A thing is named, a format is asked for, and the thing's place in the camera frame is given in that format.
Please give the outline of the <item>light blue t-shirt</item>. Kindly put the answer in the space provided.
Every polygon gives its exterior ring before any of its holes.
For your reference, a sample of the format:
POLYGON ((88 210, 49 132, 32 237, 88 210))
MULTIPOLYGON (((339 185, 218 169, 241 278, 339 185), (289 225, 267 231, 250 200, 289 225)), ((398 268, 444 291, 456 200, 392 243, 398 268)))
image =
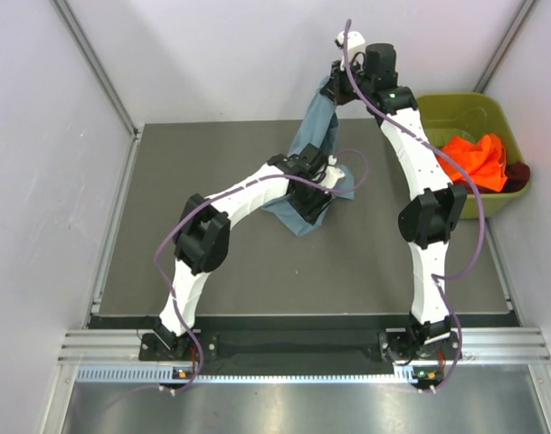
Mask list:
MULTIPOLYGON (((327 162, 328 156, 333 156, 336 152, 338 118, 336 106, 325 97, 324 87, 327 81, 328 79, 324 79, 320 82, 288 151, 290 161, 299 165, 292 171, 292 174, 314 184, 318 184, 316 177, 327 162)), ((332 189, 330 194, 333 196, 333 200, 339 198, 353 201, 355 199, 355 177, 347 167, 337 165, 345 172, 346 177, 332 189)), ((274 214, 292 233, 301 237, 321 226, 329 206, 319 215, 315 223, 307 223, 290 206, 289 186, 288 192, 283 198, 266 203, 262 209, 274 214)))

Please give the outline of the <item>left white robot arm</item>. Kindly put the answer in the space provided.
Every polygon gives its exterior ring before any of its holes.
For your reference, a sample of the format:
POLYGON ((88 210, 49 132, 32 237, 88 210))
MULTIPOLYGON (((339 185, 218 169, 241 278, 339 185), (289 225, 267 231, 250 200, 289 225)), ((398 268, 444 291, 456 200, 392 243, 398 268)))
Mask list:
POLYGON ((155 252, 167 299, 153 335, 171 358, 200 350, 195 313, 206 281, 226 260, 232 229, 259 209, 272 212, 294 234, 315 230, 347 172, 335 156, 275 155, 254 174, 210 196, 187 202, 175 228, 155 252))

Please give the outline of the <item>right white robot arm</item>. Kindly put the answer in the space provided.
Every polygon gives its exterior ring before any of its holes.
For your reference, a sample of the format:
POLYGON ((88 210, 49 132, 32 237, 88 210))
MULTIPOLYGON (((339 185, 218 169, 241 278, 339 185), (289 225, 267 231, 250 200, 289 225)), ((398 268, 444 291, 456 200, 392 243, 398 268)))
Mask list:
POLYGON ((338 105, 354 99, 370 105, 368 112, 394 150, 410 195, 398 215, 413 261, 410 324, 403 335, 387 340, 385 352, 392 360, 426 358, 451 336, 451 315, 434 278, 445 271, 451 233, 467 193, 453 184, 427 146, 417 100, 398 82, 394 46, 368 44, 357 32, 340 33, 335 44, 341 58, 333 62, 322 92, 338 105))

